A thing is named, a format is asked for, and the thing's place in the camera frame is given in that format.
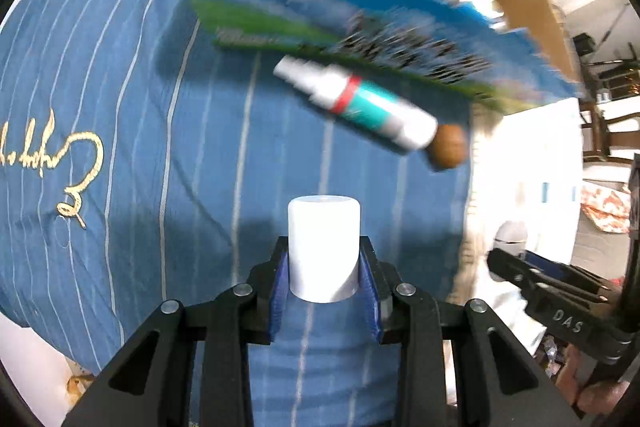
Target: brown ball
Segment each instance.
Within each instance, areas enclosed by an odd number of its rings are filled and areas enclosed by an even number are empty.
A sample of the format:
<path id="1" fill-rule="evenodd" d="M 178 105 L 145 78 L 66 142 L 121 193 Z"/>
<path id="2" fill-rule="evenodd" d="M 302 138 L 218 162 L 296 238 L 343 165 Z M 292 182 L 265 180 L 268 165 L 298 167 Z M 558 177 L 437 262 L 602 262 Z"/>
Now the brown ball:
<path id="1" fill-rule="evenodd" d="M 429 158 L 441 169 L 452 169 L 468 157 L 466 134 L 459 125 L 439 125 L 427 147 Z"/>

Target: spray bottle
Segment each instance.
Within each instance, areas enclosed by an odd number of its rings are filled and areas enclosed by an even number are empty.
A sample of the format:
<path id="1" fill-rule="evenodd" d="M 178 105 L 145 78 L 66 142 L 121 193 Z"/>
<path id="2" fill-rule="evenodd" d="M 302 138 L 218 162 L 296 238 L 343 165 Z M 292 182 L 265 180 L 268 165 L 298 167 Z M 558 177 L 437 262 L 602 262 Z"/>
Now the spray bottle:
<path id="1" fill-rule="evenodd" d="M 283 57 L 273 70 L 309 100 L 361 127 L 376 132 L 401 148 L 429 148 L 441 168 L 452 168 L 467 156 L 464 132 L 438 121 L 417 105 L 334 64 L 321 66 Z"/>

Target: white stripe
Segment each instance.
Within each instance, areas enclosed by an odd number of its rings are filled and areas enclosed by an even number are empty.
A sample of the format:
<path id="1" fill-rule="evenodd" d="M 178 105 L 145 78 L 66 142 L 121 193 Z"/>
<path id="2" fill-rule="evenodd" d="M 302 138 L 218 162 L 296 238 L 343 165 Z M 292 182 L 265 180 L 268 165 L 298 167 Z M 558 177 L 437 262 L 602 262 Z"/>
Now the white stripe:
<path id="1" fill-rule="evenodd" d="M 38 17 L 38 22 L 36 22 L 36 28 L 40 26 L 40 21 L 42 20 L 42 14 L 47 11 L 47 6 L 49 6 L 49 1 L 47 0 L 40 11 L 40 16 Z M 35 36 L 38 32 L 36 31 L 33 35 L 33 39 L 31 39 L 31 44 L 29 44 L 29 49 L 25 56 L 27 56 L 31 49 L 33 48 L 33 42 L 35 40 Z M 31 97 L 29 99 L 29 105 L 27 106 L 27 121 L 25 123 L 25 128 L 29 125 L 29 115 L 31 114 L 31 105 L 33 105 L 33 99 L 36 95 L 36 91 L 38 90 L 38 84 L 40 83 L 40 77 L 36 77 L 36 81 L 33 84 L 33 90 L 31 91 Z M 50 337 L 49 328 L 47 327 L 47 322 L 45 320 L 45 315 L 42 314 L 42 311 L 39 309 L 36 302 L 33 300 L 33 271 L 31 270 L 31 261 L 29 259 L 29 248 L 27 247 L 27 228 L 24 225 L 24 169 L 20 170 L 20 222 L 22 223 L 22 235 L 24 237 L 24 256 L 27 259 L 27 264 L 29 266 L 29 276 L 30 276 L 30 299 L 33 303 L 34 308 L 38 312 L 38 316 L 42 319 L 42 324 L 44 325 L 45 330 L 47 331 L 47 336 Z"/>
<path id="2" fill-rule="evenodd" d="M 24 12 L 22 12 L 22 17 L 20 17 L 20 21 L 18 22 L 18 29 L 15 31 L 14 40 L 11 41 L 11 46 L 9 47 L 9 53 L 6 56 L 6 61 L 4 62 L 4 68 L 2 68 L 2 77 L 0 77 L 0 89 L 2 89 L 2 84 L 4 84 L 4 74 L 6 73 L 6 67 L 9 64 L 9 61 L 11 60 L 11 55 L 14 52 L 15 41 L 18 38 L 18 35 L 20 34 L 20 29 L 22 28 L 22 22 L 24 21 L 24 17 L 25 15 L 27 15 L 27 12 L 29 11 L 29 6 L 31 6 L 32 2 L 33 0 L 29 0 L 26 8 L 24 9 Z M 20 66 L 22 66 L 22 63 L 24 63 L 24 56 L 22 56 L 22 62 L 20 63 Z"/>
<path id="3" fill-rule="evenodd" d="M 92 0 L 86 0 L 86 3 L 84 3 L 84 6 L 82 7 L 82 11 L 80 12 L 80 15 L 78 16 L 78 18 L 76 19 L 76 22 L 74 23 L 74 26 L 71 28 L 71 31 L 69 32 L 69 36 L 66 39 L 65 47 L 62 50 L 62 54 L 60 55 L 60 61 L 58 62 L 58 69 L 56 70 L 56 76 L 53 79 L 53 86 L 51 87 L 51 95 L 49 97 L 49 107 L 51 106 L 51 103 L 53 100 L 53 92 L 55 91 L 56 85 L 58 84 L 58 77 L 60 76 L 60 70 L 62 69 L 62 64 L 65 61 L 66 51 L 68 50 L 69 44 L 71 43 L 71 39 L 73 38 L 76 32 L 76 29 L 78 28 L 80 19 L 84 15 L 84 12 L 86 12 L 86 9 L 89 7 L 89 4 L 91 3 L 91 1 Z"/>
<path id="4" fill-rule="evenodd" d="M 262 418 L 263 427 L 268 427 L 267 425 L 267 399 L 268 394 L 267 390 L 269 388 L 269 368 L 271 367 L 271 349 L 266 348 L 262 350 L 264 354 L 264 371 L 262 372 L 262 408 L 260 409 L 260 416 Z"/>
<path id="5" fill-rule="evenodd" d="M 136 131 L 136 137 L 133 140 L 133 146 L 131 148 L 131 214 L 135 213 L 138 208 L 138 189 L 137 184 L 134 179 L 135 174 L 135 165 L 136 165 L 136 156 L 138 155 L 138 144 L 140 142 L 140 135 L 142 134 L 142 127 L 145 123 L 146 112 L 149 105 L 149 91 L 147 90 L 145 93 L 145 100 L 142 103 L 142 114 L 140 115 L 140 121 L 138 122 L 138 130 Z M 136 317 L 138 318 L 138 323 L 142 324 L 142 315 L 140 314 L 140 304 L 138 302 L 138 292 L 135 289 L 135 251 L 136 251 L 136 227 L 138 223 L 136 219 L 132 217 L 129 223 L 129 267 L 131 270 L 131 286 L 133 293 L 133 307 L 136 310 Z"/>
<path id="6" fill-rule="evenodd" d="M 98 47 L 100 46 L 101 42 L 102 42 L 102 38 L 104 37 L 104 33 L 105 31 L 107 31 L 107 28 L 109 27 L 109 24 L 111 23 L 111 19 L 113 18 L 113 15 L 117 9 L 117 7 L 120 5 L 120 2 L 122 0 L 117 0 L 115 6 L 113 7 L 113 9 L 111 10 L 111 13 L 109 14 L 109 17 L 107 18 L 107 22 L 105 23 L 105 25 L 102 28 L 102 31 L 100 33 L 100 36 L 98 37 L 98 41 L 94 47 L 94 52 L 91 56 L 91 59 L 89 61 L 89 66 L 87 67 L 87 72 L 86 75 L 84 76 L 84 82 L 82 83 L 82 90 L 80 92 L 80 100 L 78 102 L 78 110 L 76 111 L 76 118 L 74 119 L 74 123 L 71 126 L 71 131 L 70 134 L 75 133 L 76 131 L 76 126 L 78 126 L 78 120 L 80 119 L 80 113 L 82 111 L 82 104 L 84 102 L 84 92 L 86 90 L 86 85 L 87 85 L 87 81 L 89 79 L 89 74 L 91 72 L 91 68 L 94 64 L 94 58 L 95 58 L 95 54 L 98 51 Z M 89 3 L 91 2 L 91 0 L 87 0 L 86 4 L 84 5 L 84 8 L 82 8 L 82 13 L 80 14 L 80 17 L 82 17 L 84 15 L 84 11 L 87 9 L 87 7 L 89 6 Z M 66 53 L 66 47 L 68 46 L 70 40 L 71 40 L 71 36 L 73 35 L 73 33 L 76 31 L 76 26 L 78 25 L 79 22 L 79 18 L 78 21 L 76 22 L 76 24 L 74 25 L 73 29 L 71 30 L 71 35 L 69 35 L 69 38 L 66 41 L 66 46 L 63 52 L 63 55 Z M 73 181 L 73 175 L 74 175 L 74 164 L 73 162 L 70 163 L 69 166 L 69 184 L 72 184 Z M 98 358 L 95 356 L 95 349 L 94 349 L 94 343 L 93 340 L 91 338 L 91 333 L 89 333 L 89 328 L 87 327 L 87 323 L 86 323 L 86 319 L 84 318 L 84 309 L 82 307 L 82 302 L 80 300 L 80 291 L 78 289 L 78 281 L 76 280 L 76 270 L 74 268 L 74 263 L 73 263 L 73 257 L 72 257 L 72 247 L 71 247 L 71 227 L 67 227 L 68 230 L 68 244 L 69 244 L 69 255 L 71 256 L 70 260 L 71 260 L 71 268 L 72 268 L 72 272 L 74 275 L 74 282 L 76 283 L 76 290 L 77 290 L 77 294 L 78 294 L 78 302 L 80 304 L 80 312 L 82 314 L 82 320 L 84 320 L 84 327 L 86 328 L 86 333 L 87 336 L 89 336 L 89 343 L 91 344 L 92 347 L 92 351 L 94 352 L 94 357 L 95 357 L 95 362 L 98 364 L 98 367 L 100 367 L 100 363 L 98 362 Z M 120 328 L 120 331 L 124 331 L 122 328 L 122 324 L 120 322 L 120 319 L 117 318 L 118 320 L 118 325 Z"/>
<path id="7" fill-rule="evenodd" d="M 86 336 L 89 338 L 89 345 L 91 346 L 91 351 L 94 354 L 94 360 L 96 365 L 98 366 L 98 371 L 102 370 L 102 366 L 100 362 L 98 362 L 98 355 L 95 354 L 94 340 L 91 338 L 91 333 L 89 333 L 89 326 L 86 323 L 86 317 L 84 316 L 84 306 L 82 305 L 82 298 L 80 296 L 80 288 L 78 287 L 78 278 L 76 277 L 76 266 L 74 264 L 74 251 L 71 247 L 71 221 L 69 219 L 66 220 L 66 231 L 68 233 L 69 242 L 69 261 L 71 261 L 71 273 L 74 276 L 74 285 L 76 286 L 76 297 L 78 297 L 78 304 L 80 305 L 80 314 L 82 315 L 82 322 L 84 323 L 84 330 L 86 331 Z"/>
<path id="8" fill-rule="evenodd" d="M 371 359 L 373 356 L 373 344 L 369 343 L 367 350 L 364 353 L 364 362 L 362 363 L 362 379 L 360 380 L 360 387 L 351 391 L 349 397 L 349 419 L 347 420 L 347 427 L 353 427 L 353 423 L 356 420 L 356 405 L 358 402 L 358 393 L 360 389 L 364 389 L 369 384 L 369 371 L 371 369 Z"/>
<path id="9" fill-rule="evenodd" d="M 120 87 L 120 92 L 118 94 L 118 100 L 116 102 L 116 118 L 115 125 L 113 129 L 113 142 L 111 144 L 111 158 L 109 162 L 109 180 L 107 184 L 107 199 L 104 204 L 104 257 L 107 263 L 107 274 L 109 275 L 109 290 L 111 291 L 111 311 L 113 312 L 114 317 L 117 317 L 116 314 L 116 295 L 113 290 L 113 275 L 111 274 L 111 266 L 109 261 L 109 211 L 111 209 L 111 189 L 113 188 L 113 165 L 116 158 L 116 147 L 118 145 L 118 115 L 120 114 L 120 105 L 122 105 L 122 99 L 124 98 L 124 92 L 129 85 L 129 80 L 131 78 L 131 73 L 133 73 L 133 69 L 136 67 L 136 62 L 138 61 L 138 54 L 140 52 L 140 45 L 142 44 L 142 34 L 145 27 L 145 19 L 146 14 L 151 7 L 151 3 L 154 0 L 149 0 L 146 3 L 145 10 L 142 13 L 142 20 L 140 21 L 140 35 L 138 36 L 138 44 L 136 45 L 136 51 L 133 54 L 133 58 L 131 59 L 131 63 L 129 65 L 129 71 L 127 71 L 127 76 L 122 83 L 122 87 Z M 124 344 L 124 330 L 122 329 L 122 324 L 120 324 L 120 344 Z"/>
<path id="10" fill-rule="evenodd" d="M 82 90 L 80 91 L 80 102 L 78 103 L 78 111 L 76 112 L 76 118 L 74 120 L 73 125 L 71 126 L 71 134 L 76 132 L 76 126 L 78 126 L 78 120 L 80 120 L 82 104 L 84 103 L 84 92 L 86 90 L 86 84 L 89 81 L 89 75 L 91 74 L 91 69 L 94 66 L 95 55 L 98 53 L 98 48 L 100 48 L 100 44 L 102 44 L 102 39 L 104 38 L 104 34 L 107 32 L 107 29 L 111 25 L 111 20 L 113 19 L 113 16 L 115 15 L 116 10 L 118 9 L 118 6 L 120 6 L 121 2 L 122 0 L 117 0 L 116 4 L 114 4 L 113 9 L 111 9 L 111 13 L 109 13 L 109 16 L 107 17 L 107 22 L 104 23 L 102 31 L 100 32 L 100 36 L 98 37 L 98 40 L 95 43 L 94 52 L 91 54 L 91 59 L 89 60 L 89 66 L 86 69 L 86 75 L 84 76 L 84 82 L 82 83 Z"/>
<path id="11" fill-rule="evenodd" d="M 60 7 L 60 11 L 62 11 L 63 7 L 65 7 L 66 2 L 68 2 L 68 0 L 65 0 L 63 5 Z M 53 25 L 55 25 L 55 23 L 58 20 L 59 16 L 60 16 L 60 12 L 58 12 L 58 15 L 56 16 Z M 46 45 L 42 49 L 42 52 L 40 54 L 40 58 L 42 58 L 42 56 L 44 55 L 45 49 L 46 49 Z M 37 79 L 38 79 L 38 81 L 40 80 L 40 72 L 38 72 Z M 40 205 L 42 203 L 43 195 L 44 195 L 44 185 L 41 185 L 40 186 L 40 197 L 38 198 L 38 206 L 36 208 L 36 215 L 38 217 L 38 223 L 40 225 L 40 232 L 42 234 L 42 237 L 45 237 L 45 235 L 44 235 L 44 227 L 42 225 L 42 216 L 40 214 Z M 54 312 L 54 314 L 55 314 L 55 316 L 56 316 L 56 318 L 58 320 L 58 324 L 60 325 L 60 329 L 62 330 L 62 334 L 65 337 L 66 346 L 69 349 L 69 354 L 71 355 L 71 357 L 74 357 L 73 349 L 71 349 L 71 343 L 69 342 L 69 339 L 66 336 L 65 328 L 62 326 L 62 321 L 60 320 L 60 315 L 58 314 L 58 310 L 56 309 L 56 307 L 53 305 L 53 299 L 51 297 L 51 287 L 50 287 L 50 280 L 49 280 L 49 276 L 50 276 L 50 272 L 49 272 L 49 248 L 47 247 L 47 242 L 46 241 L 44 243 L 44 251 L 45 251 L 45 263 L 46 263 L 46 271 L 47 271 L 47 296 L 49 297 L 49 303 L 51 304 L 51 309 L 53 310 L 53 312 Z"/>
<path id="12" fill-rule="evenodd" d="M 105 71 L 104 75 L 102 76 L 102 81 L 100 82 L 100 87 L 98 88 L 98 97 L 97 97 L 97 99 L 96 99 L 96 101 L 95 101 L 95 107 L 96 107 L 96 109 L 97 109 L 98 107 L 100 107 L 100 100 L 102 99 L 102 92 L 103 92 L 103 89 L 104 89 L 104 85 L 105 85 L 105 83 L 106 83 L 106 80 L 107 80 L 107 73 L 106 73 L 106 71 Z M 97 110 L 94 110 L 94 121 L 93 121 L 93 123 L 92 123 L 91 129 L 95 129 L 95 126 L 96 126 L 97 121 L 98 121 L 98 111 L 97 111 Z M 83 165 L 83 168 L 84 168 L 84 169 L 86 169 L 86 165 L 87 165 L 87 163 L 89 162 L 89 156 L 90 156 L 90 155 L 91 155 L 91 156 L 92 156 L 92 155 L 94 155 L 94 152 L 92 152 L 92 150 L 91 150 L 91 148 L 90 148 L 90 147 L 87 147 L 87 152 L 86 152 L 86 155 L 85 155 L 85 157 L 84 157 L 84 165 Z M 87 236 L 88 236 L 88 234 L 87 234 L 87 233 L 83 233 L 83 234 L 82 234 L 82 245 L 83 245 L 84 251 L 88 251 L 88 250 L 87 250 L 87 249 L 88 249 L 88 245 L 87 245 L 87 241 L 86 241 Z M 94 284 L 94 285 L 92 285 L 92 294 L 91 294 L 91 298 L 92 298 L 91 308 L 92 308 L 92 310 L 93 310 L 93 311 L 94 311 L 94 313 L 95 313 L 95 284 Z"/>
<path id="13" fill-rule="evenodd" d="M 69 2 L 70 0 L 64 0 L 64 2 L 62 3 L 62 6 L 60 7 L 60 10 L 58 11 L 56 18 L 53 19 L 53 24 L 51 25 L 51 28 L 49 29 L 49 34 L 47 35 L 47 40 L 44 42 L 44 46 L 42 47 L 42 53 L 40 54 L 41 57 L 44 57 L 45 55 L 45 51 L 47 50 L 47 46 L 49 45 L 49 39 L 51 38 L 51 36 L 53 35 L 53 28 L 56 27 L 56 25 L 58 24 L 58 19 L 60 18 L 60 15 L 62 14 L 62 10 L 65 9 L 66 4 Z M 53 92 L 56 89 L 56 84 L 58 83 L 58 75 L 60 74 L 60 68 L 62 66 L 62 61 L 65 58 L 65 54 L 63 53 L 60 57 L 60 62 L 58 63 L 58 70 L 56 72 L 56 76 L 55 79 L 53 81 L 53 86 L 51 87 L 51 94 L 49 95 L 49 106 L 51 106 L 51 100 L 53 99 Z"/>
<path id="14" fill-rule="evenodd" d="M 472 184 L 465 184 L 466 176 L 465 169 L 463 166 L 458 166 L 456 169 L 456 178 L 454 181 L 454 189 L 453 189 L 453 198 L 451 200 L 451 212 L 449 216 L 449 237 L 451 241 L 450 248 L 447 249 L 447 253 L 453 251 L 460 251 L 462 253 L 462 249 L 465 246 L 465 207 L 468 199 L 470 198 Z M 456 245 L 458 242 L 459 234 L 462 233 L 462 240 L 460 240 L 460 244 Z M 447 269 L 451 269 L 456 267 L 459 263 L 462 265 L 462 261 L 460 261 L 460 255 L 452 256 L 447 255 L 445 259 L 444 267 Z M 447 277 L 442 277 L 440 283 L 440 293 L 445 293 L 447 291 L 453 291 L 453 283 Z"/>
<path id="15" fill-rule="evenodd" d="M 20 22 L 18 23 L 18 29 L 15 32 L 14 35 L 14 42 L 16 37 L 18 36 L 18 34 L 20 33 L 20 29 L 22 28 L 22 22 L 24 21 L 24 16 L 27 14 L 27 12 L 29 11 L 29 8 L 31 7 L 31 3 L 33 2 L 33 0 L 29 0 L 26 8 L 24 9 L 24 12 L 22 14 L 22 17 L 20 17 Z M 36 33 L 38 32 L 38 28 L 35 27 L 33 29 L 33 37 L 31 39 L 31 44 L 33 44 L 33 39 L 35 38 Z M 12 49 L 14 48 L 14 43 L 12 42 L 11 48 L 9 49 L 9 54 L 11 54 Z M 29 50 L 27 50 L 27 53 L 25 53 L 22 56 L 22 60 L 20 62 L 20 67 L 18 68 L 18 74 L 15 78 L 15 83 L 14 83 L 14 90 L 12 92 L 11 95 L 11 100 L 9 101 L 9 113 L 6 117 L 6 121 L 10 121 L 11 120 L 11 112 L 12 112 L 12 108 L 14 107 L 14 98 L 15 98 L 15 91 L 16 88 L 18 87 L 18 84 L 20 84 L 20 74 L 22 73 L 22 68 L 24 66 L 24 62 L 25 62 L 25 58 L 28 55 Z M 9 57 L 7 57 L 7 62 L 4 64 L 4 70 L 6 71 L 6 65 L 9 62 Z M 0 86 L 2 85 L 2 81 L 4 81 L 4 71 L 2 72 L 2 79 L 0 79 Z M 6 184 L 6 224 L 7 224 L 7 229 L 9 231 L 9 252 L 10 252 L 10 257 L 11 257 L 11 264 L 12 264 L 12 282 L 14 284 L 14 293 L 15 293 L 15 298 L 18 299 L 18 304 L 20 305 L 20 309 L 22 310 L 22 315 L 24 316 L 24 320 L 25 322 L 29 322 L 29 319 L 27 318 L 27 313 L 24 311 L 24 306 L 22 305 L 22 300 L 20 300 L 20 294 L 18 293 L 18 289 L 17 286 L 15 285 L 15 258 L 14 258 L 14 232 L 12 231 L 12 227 L 11 227 L 11 219 L 10 219 L 10 206 L 9 206 L 9 186 L 10 184 L 7 183 Z"/>
<path id="16" fill-rule="evenodd" d="M 329 375 L 329 387 L 327 388 L 326 393 L 324 393 L 325 399 L 320 404 L 320 407 L 318 410 L 318 425 L 324 425 L 324 423 L 322 423 L 324 421 L 324 405 L 326 402 L 331 400 L 331 394 L 334 391 L 335 369 L 336 369 L 337 363 L 338 363 L 338 356 L 334 355 L 334 363 L 332 363 L 331 365 L 331 374 Z"/>
<path id="17" fill-rule="evenodd" d="M 334 148 L 334 124 L 335 117 L 331 116 L 324 121 L 324 136 L 322 136 L 322 157 L 320 161 L 320 182 L 318 195 L 326 195 L 329 186 L 329 170 L 331 167 L 332 149 Z"/>
<path id="18" fill-rule="evenodd" d="M 391 252 L 389 262 L 395 264 L 400 255 L 400 233 L 402 229 L 402 210 L 404 208 L 404 197 L 406 195 L 406 181 L 408 171 L 407 156 L 402 156 L 398 160 L 398 177 L 396 178 L 396 199 L 391 209 Z"/>
<path id="19" fill-rule="evenodd" d="M 324 136 L 322 137 L 322 156 L 320 160 L 320 181 L 318 183 L 318 194 L 326 194 L 329 172 L 331 169 L 331 156 L 334 145 L 334 123 L 335 118 L 327 118 L 324 121 Z M 302 388 L 305 378 L 306 350 L 309 347 L 309 336 L 314 325 L 314 303 L 309 302 L 306 307 L 305 331 L 300 342 L 300 357 L 298 359 L 298 377 L 296 378 L 296 399 L 291 409 L 291 426 L 296 427 L 298 420 L 298 408 L 302 403 Z"/>
<path id="20" fill-rule="evenodd" d="M 278 225 L 278 217 L 282 215 L 282 190 L 284 188 L 284 178 L 286 174 L 285 161 L 287 158 L 287 139 L 289 138 L 289 123 L 291 121 L 291 100 L 293 97 L 293 89 L 287 91 L 286 100 L 284 103 L 284 111 L 282 115 L 282 138 L 280 144 L 280 153 L 278 155 L 278 180 L 276 182 L 276 197 L 273 203 L 273 226 L 276 235 L 279 230 L 276 230 Z"/>
<path id="21" fill-rule="evenodd" d="M 162 300 L 166 301 L 166 244 L 164 238 L 164 215 L 166 212 L 166 198 L 169 194 L 169 171 L 171 169 L 171 139 L 172 139 L 172 124 L 174 122 L 175 105 L 178 102 L 178 93 L 180 93 L 180 84 L 182 84 L 182 78 L 184 71 L 187 69 L 187 62 L 189 61 L 189 55 L 193 48 L 193 43 L 196 41 L 198 35 L 198 29 L 200 28 L 200 19 L 196 21 L 193 27 L 193 33 L 187 48 L 182 56 L 182 64 L 180 65 L 180 71 L 178 77 L 175 79 L 174 93 L 171 97 L 169 104 L 169 113 L 166 117 L 166 151 L 164 153 L 164 176 L 162 177 L 162 196 L 160 198 L 160 282 L 162 288 Z"/>
<path id="22" fill-rule="evenodd" d="M 309 302 L 306 306 L 305 331 L 300 341 L 300 357 L 298 359 L 298 377 L 296 378 L 296 399 L 291 409 L 291 427 L 298 424 L 298 408 L 302 403 L 302 387 L 305 376 L 306 350 L 309 348 L 309 336 L 314 326 L 314 303 Z"/>
<path id="23" fill-rule="evenodd" d="M 240 279 L 240 249 L 238 245 L 238 228 L 240 225 L 240 204 L 242 197 L 242 180 L 244 179 L 244 160 L 246 159 L 246 142 L 249 137 L 251 123 L 251 105 L 254 101 L 255 84 L 260 70 L 260 52 L 255 54 L 254 70 L 251 73 L 249 87 L 244 99 L 244 114 L 242 116 L 242 131 L 238 146 L 238 163 L 236 164 L 236 183 L 234 185 L 234 206 L 231 213 L 231 249 L 233 252 L 233 264 L 231 268 L 231 285 L 238 284 Z"/>
<path id="24" fill-rule="evenodd" d="M 80 11 L 80 14 L 78 15 L 78 18 L 76 19 L 76 22 L 74 23 L 73 27 L 71 28 L 71 31 L 69 32 L 68 38 L 66 39 L 65 47 L 64 47 L 64 49 L 62 51 L 62 55 L 61 55 L 60 61 L 58 63 L 58 70 L 56 71 L 56 76 L 54 78 L 54 81 L 53 81 L 53 84 L 52 84 L 52 87 L 51 87 L 51 93 L 49 95 L 49 107 L 51 106 L 51 103 L 52 103 L 52 100 L 53 100 L 53 93 L 54 93 L 54 91 L 56 89 L 56 85 L 58 83 L 58 76 L 60 75 L 60 70 L 62 68 L 62 64 L 63 64 L 63 61 L 65 59 L 66 51 L 68 50 L 69 44 L 71 42 L 71 39 L 73 38 L 73 36 L 74 36 L 74 34 L 76 32 L 76 29 L 78 28 L 78 25 L 80 23 L 80 20 L 82 19 L 82 16 L 84 16 L 84 13 L 86 12 L 87 8 L 89 7 L 89 4 L 91 4 L 91 1 L 92 0 L 86 0 L 86 2 L 84 3 L 84 6 L 82 7 L 82 10 Z M 71 170 L 71 172 L 73 172 L 73 164 L 71 165 L 70 170 Z M 72 257 L 73 254 L 72 254 L 72 249 L 71 249 L 71 227 L 70 227 L 70 222 L 68 220 L 67 220 L 66 225 L 67 225 L 66 227 L 67 227 L 67 230 L 68 230 L 68 242 L 67 242 L 67 244 L 68 244 L 69 254 L 70 254 L 71 271 L 73 273 L 74 283 L 76 285 L 76 290 L 77 290 L 76 293 L 77 293 L 77 296 L 78 296 L 78 305 L 80 306 L 80 313 L 82 315 L 82 321 L 84 322 L 84 327 L 85 327 L 85 330 L 86 330 L 87 337 L 89 338 L 89 344 L 90 344 L 90 346 L 91 346 L 91 348 L 92 348 L 92 350 L 94 352 L 94 356 L 95 356 L 94 340 L 91 337 L 91 333 L 89 332 L 89 328 L 87 327 L 86 319 L 84 318 L 84 309 L 82 307 L 82 301 L 81 301 L 81 298 L 80 298 L 80 291 L 78 289 L 78 280 L 76 279 L 76 270 L 75 270 L 75 267 L 74 267 L 74 261 L 73 261 L 73 257 Z"/>
<path id="25" fill-rule="evenodd" d="M 220 66 L 220 55 L 216 57 L 216 65 L 212 68 L 212 75 L 209 79 L 209 90 L 207 91 L 207 100 L 204 103 L 204 109 L 202 111 L 202 119 L 200 121 L 200 138 L 198 140 L 198 153 L 196 156 L 196 166 L 193 171 L 193 182 L 191 182 L 191 192 L 194 196 L 197 196 L 200 190 L 200 176 L 202 172 L 202 163 L 204 161 L 204 151 L 207 143 L 207 124 L 209 123 L 209 112 L 211 110 L 211 100 L 213 98 L 213 89 L 215 84 L 216 74 L 218 73 L 218 67 Z M 200 271 L 200 208 L 195 207 L 195 214 L 193 216 L 193 230 L 191 235 L 193 236 L 193 278 L 191 279 L 191 292 L 193 300 L 196 301 L 198 296 L 198 273 Z"/>
<path id="26" fill-rule="evenodd" d="M 46 49 L 47 49 L 47 46 L 49 45 L 49 39 L 53 35 L 53 28 L 55 28 L 56 25 L 58 24 L 58 20 L 60 18 L 60 15 L 62 14 L 63 10 L 65 9 L 66 4 L 68 4 L 69 1 L 70 0 L 64 0 L 64 2 L 62 3 L 62 6 L 60 7 L 60 10 L 58 11 L 55 19 L 53 19 L 53 24 L 51 25 L 51 28 L 49 29 L 49 34 L 47 35 L 47 40 L 45 41 L 45 44 L 42 47 L 42 53 L 40 54 L 41 57 L 44 57 Z M 63 59 L 64 59 L 64 57 L 60 58 L 60 63 L 58 65 L 58 73 L 60 73 L 60 65 L 62 64 L 62 60 Z M 56 84 L 57 84 L 57 81 L 58 81 L 58 73 L 56 74 L 54 82 L 53 82 L 53 84 L 51 86 L 51 92 L 49 94 L 49 107 L 51 106 L 51 101 L 53 100 L 53 93 L 55 92 L 55 89 L 56 89 Z M 42 223 L 42 212 L 41 212 L 42 198 L 43 197 L 44 197 L 44 181 L 41 181 L 40 182 L 40 197 L 38 198 L 38 206 L 36 208 L 36 213 L 37 213 L 37 216 L 38 216 L 38 223 L 40 224 L 40 232 L 42 233 L 42 237 L 46 237 L 46 235 L 44 233 L 44 225 Z M 56 318 L 58 319 L 58 322 L 60 324 L 60 328 L 62 329 L 62 333 L 65 336 L 66 345 L 69 348 L 69 353 L 71 354 L 72 357 L 74 357 L 73 350 L 71 349 L 71 343 L 69 342 L 68 336 L 66 335 L 65 328 L 62 325 L 62 321 L 60 320 L 60 315 L 58 315 L 58 311 L 57 311 L 56 307 L 53 304 L 53 299 L 51 298 L 50 271 L 49 271 L 49 247 L 47 245 L 47 241 L 44 241 L 44 254 L 45 254 L 45 262 L 46 262 L 46 265 L 47 265 L 46 266 L 47 267 L 47 295 L 49 296 L 49 302 L 51 304 L 51 308 L 53 309 L 54 313 L 56 314 Z"/>

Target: white cylinder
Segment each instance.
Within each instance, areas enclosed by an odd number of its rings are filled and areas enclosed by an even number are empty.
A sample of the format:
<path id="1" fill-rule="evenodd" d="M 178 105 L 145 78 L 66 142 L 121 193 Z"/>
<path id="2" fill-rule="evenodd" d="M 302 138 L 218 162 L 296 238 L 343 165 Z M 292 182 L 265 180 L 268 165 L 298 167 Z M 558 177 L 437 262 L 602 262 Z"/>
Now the white cylinder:
<path id="1" fill-rule="evenodd" d="M 296 297 L 337 302 L 358 289 L 360 204 L 344 196 L 289 202 L 289 287 Z"/>
<path id="2" fill-rule="evenodd" d="M 311 102 L 328 110 L 334 109 L 353 79 L 351 72 L 335 64 L 323 67 L 287 55 L 277 63 L 273 73 L 284 78 L 296 89 L 309 94 Z M 358 109 L 344 108 L 339 113 L 343 118 L 375 131 L 410 151 L 424 149 L 431 143 L 438 129 L 438 121 L 433 116 L 381 87 L 376 87 L 372 92 L 371 83 L 366 84 L 369 86 L 363 88 L 360 85 L 354 94 L 360 100 Z M 386 113 L 382 127 L 362 123 L 362 117 L 367 113 L 375 115 L 373 120 L 377 120 L 380 110 Z"/>
<path id="3" fill-rule="evenodd" d="M 514 257 L 519 257 L 527 250 L 527 225 L 523 221 L 505 221 L 495 233 L 494 248 L 500 248 Z M 489 272 L 495 282 L 504 282 L 504 279 L 495 273 Z"/>

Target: floral cloth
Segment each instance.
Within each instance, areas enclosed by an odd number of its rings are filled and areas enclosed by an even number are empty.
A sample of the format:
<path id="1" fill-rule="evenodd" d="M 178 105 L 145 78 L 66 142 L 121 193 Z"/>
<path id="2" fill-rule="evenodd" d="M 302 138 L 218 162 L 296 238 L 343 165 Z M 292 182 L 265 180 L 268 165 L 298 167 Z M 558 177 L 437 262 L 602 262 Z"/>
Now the floral cloth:
<path id="1" fill-rule="evenodd" d="M 582 182 L 580 208 L 603 232 L 628 233 L 631 197 L 624 191 Z"/>

